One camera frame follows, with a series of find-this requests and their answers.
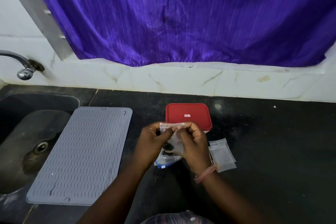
bracelet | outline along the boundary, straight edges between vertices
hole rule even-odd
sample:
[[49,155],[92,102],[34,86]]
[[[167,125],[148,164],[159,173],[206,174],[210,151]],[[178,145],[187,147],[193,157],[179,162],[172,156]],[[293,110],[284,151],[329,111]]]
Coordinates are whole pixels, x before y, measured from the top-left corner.
[[196,184],[201,183],[205,178],[218,169],[216,164],[212,164],[206,170],[204,170],[198,177],[195,178]]

clear plastic bag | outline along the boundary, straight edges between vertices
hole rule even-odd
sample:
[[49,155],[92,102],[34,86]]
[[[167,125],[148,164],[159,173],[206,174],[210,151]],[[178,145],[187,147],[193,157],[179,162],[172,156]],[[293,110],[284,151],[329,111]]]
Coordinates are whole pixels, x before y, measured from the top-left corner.
[[236,168],[235,162],[226,139],[209,142],[209,151],[215,164],[219,165],[217,172]]
[[[185,128],[184,123],[160,123],[160,133],[165,132],[168,128]],[[163,146],[158,158],[154,162],[154,165],[158,168],[169,167],[175,162],[182,159],[183,156],[183,144],[181,139],[177,136],[177,130],[172,137]]]

red lid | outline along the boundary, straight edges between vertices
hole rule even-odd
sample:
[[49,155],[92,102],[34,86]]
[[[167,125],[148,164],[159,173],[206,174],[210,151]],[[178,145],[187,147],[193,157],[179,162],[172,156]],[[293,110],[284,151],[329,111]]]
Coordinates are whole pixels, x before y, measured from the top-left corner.
[[209,131],[212,128],[209,109],[205,104],[171,103],[166,106],[166,122],[180,123],[186,121],[196,123],[203,131]]

kitchen sink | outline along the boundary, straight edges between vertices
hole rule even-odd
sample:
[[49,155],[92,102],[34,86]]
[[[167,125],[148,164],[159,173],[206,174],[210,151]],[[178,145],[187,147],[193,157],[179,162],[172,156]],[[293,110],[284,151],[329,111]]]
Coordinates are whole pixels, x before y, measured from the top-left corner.
[[0,99],[0,194],[33,181],[79,107],[71,96],[20,93]]

curtain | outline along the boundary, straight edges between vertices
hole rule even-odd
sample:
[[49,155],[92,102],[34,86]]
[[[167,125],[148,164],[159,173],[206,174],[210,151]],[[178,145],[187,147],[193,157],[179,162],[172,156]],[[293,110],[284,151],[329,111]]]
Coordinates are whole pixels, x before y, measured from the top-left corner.
[[79,59],[305,67],[336,40],[336,0],[44,0]]

